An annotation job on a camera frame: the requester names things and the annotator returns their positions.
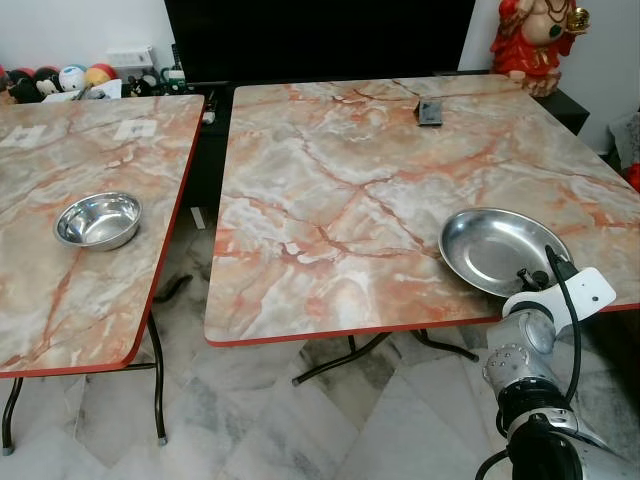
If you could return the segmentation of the steel shallow plate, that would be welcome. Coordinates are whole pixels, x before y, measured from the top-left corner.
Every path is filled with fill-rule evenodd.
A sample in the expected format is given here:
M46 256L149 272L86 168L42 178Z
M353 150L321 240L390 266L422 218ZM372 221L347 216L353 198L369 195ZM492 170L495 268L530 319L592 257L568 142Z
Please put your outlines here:
M475 288L500 297L521 292L517 271L543 270L550 285L552 264L545 247L559 259L572 255L553 230L521 212L472 207L444 220L438 246L445 264Z

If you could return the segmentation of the grey cushion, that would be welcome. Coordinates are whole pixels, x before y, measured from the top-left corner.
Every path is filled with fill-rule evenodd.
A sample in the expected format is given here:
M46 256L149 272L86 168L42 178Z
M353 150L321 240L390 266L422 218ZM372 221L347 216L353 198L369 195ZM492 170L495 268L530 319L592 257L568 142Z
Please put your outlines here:
M639 110L618 116L608 124L608 131L614 142L611 154L616 160L614 168L620 173L625 172L626 169L631 168L639 161L639 129Z

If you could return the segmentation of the red laughing buddha statue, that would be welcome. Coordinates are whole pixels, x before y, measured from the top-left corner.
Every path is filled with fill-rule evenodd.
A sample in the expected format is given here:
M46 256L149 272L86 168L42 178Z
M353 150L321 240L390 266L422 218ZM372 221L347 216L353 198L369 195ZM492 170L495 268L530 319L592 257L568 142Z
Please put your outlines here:
M490 47L492 73L535 99L556 92L562 56L590 28L590 12L576 0L500 0L498 31Z

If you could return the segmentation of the black flat screen television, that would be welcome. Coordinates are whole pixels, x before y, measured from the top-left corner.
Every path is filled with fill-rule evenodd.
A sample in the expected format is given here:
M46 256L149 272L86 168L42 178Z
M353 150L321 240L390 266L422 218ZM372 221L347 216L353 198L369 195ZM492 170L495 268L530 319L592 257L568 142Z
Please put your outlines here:
M425 77L460 64L476 0L164 0L188 81Z

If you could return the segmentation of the black television console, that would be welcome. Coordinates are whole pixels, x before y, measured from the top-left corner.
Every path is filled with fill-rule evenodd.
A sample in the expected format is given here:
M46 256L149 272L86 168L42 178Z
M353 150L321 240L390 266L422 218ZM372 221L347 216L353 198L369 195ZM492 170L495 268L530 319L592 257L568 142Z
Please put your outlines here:
M210 113L214 113L214 120L211 124L201 124L198 128L186 182L180 196L180 206L183 209L214 209L218 205L221 191L234 87L228 84L197 86L195 92L205 96L206 106L211 108ZM536 101L573 134L579 134L588 122L589 110L577 104L563 91L554 92L553 95Z

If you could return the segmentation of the white paper sticker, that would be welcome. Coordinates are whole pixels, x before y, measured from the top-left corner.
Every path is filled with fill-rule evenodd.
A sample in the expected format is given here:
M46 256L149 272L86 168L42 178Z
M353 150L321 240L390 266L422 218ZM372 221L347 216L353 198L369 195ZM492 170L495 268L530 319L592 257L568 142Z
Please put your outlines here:
M113 138L115 141L134 140L134 138L148 138L155 136L157 123L154 119L137 118L124 120L116 128Z
M0 148L32 148L40 145L46 125L31 125L31 127L17 127L0 140Z

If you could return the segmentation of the steel deep bowl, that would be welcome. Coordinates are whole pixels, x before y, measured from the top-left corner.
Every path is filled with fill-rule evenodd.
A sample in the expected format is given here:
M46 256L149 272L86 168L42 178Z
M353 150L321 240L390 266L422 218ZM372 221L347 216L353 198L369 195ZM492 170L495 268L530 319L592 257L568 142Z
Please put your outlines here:
M61 243L70 247L115 250L136 236L142 212L141 202L128 193L96 193L61 212L52 232Z

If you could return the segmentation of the orange round plush toy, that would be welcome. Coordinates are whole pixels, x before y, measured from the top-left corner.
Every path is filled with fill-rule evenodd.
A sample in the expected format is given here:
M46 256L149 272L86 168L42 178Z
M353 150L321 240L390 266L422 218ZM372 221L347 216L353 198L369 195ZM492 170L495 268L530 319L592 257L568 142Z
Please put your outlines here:
M105 63L93 64L84 73L84 81L88 87L99 87L114 79L118 79L118 74Z

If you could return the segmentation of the white round plush toy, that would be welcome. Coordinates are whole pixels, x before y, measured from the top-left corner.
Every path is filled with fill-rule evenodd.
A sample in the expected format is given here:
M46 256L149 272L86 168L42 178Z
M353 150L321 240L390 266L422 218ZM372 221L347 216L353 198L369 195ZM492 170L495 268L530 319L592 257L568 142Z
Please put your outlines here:
M87 70L82 65L68 65L59 70L58 84L61 92L83 90L88 86Z

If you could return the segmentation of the black folding table leg frame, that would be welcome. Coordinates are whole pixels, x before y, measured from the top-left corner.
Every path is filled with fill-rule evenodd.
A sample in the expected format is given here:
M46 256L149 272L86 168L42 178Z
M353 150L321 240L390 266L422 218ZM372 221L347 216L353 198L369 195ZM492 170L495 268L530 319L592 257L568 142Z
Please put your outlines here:
M182 291L186 285L193 279L192 275L177 276L177 278L170 279L163 287L163 291L160 294L152 297L152 305L161 305L161 303L172 300L173 297ZM154 370L155 371L155 385L154 385L154 419L157 435L157 444L160 447L168 444L169 436L166 434L166 426L163 411L163 398L164 398L164 356L163 356L163 343L161 343L159 329L157 329L157 323L154 314L147 312L146 316L146 328L148 338L151 340L152 349L154 349L154 361L142 362L142 364L128 364L119 369L108 370L108 372L128 372L128 371L141 371L141 370ZM10 389L9 397L6 399L3 417L0 419L0 456L10 456L15 451L15 443L12 435L12 420L15 406L17 406L18 399L20 397L20 390L22 390L24 378L18 376L13 378L12 389Z
M463 348L461 346L453 346L453 344L438 342L438 340L431 339L425 329L410 330L410 334L417 340L417 342L421 343L422 346L440 349L440 351L456 353L456 355L465 357L466 360L471 362L479 361L479 356L475 355L475 353L472 353L471 351L468 351L468 349L466 348ZM380 346L380 343L383 343L384 340L389 337L389 335L390 332L376 334L375 337L370 340L370 342L367 342L366 344L364 344L364 346L360 346L358 348L355 347L355 335L348 335L348 344L349 348L351 348L351 352L347 353L347 355L334 358L334 360L326 361L325 364L311 367L310 370L302 372L302 374L296 376L296 378L293 378L291 380L291 384L293 385L293 387L297 387L297 385L302 384L303 381L315 378L315 376L323 374L323 372L337 369L337 367L349 364L349 362L355 361L357 360L357 358L370 355L370 353L374 351L376 347Z

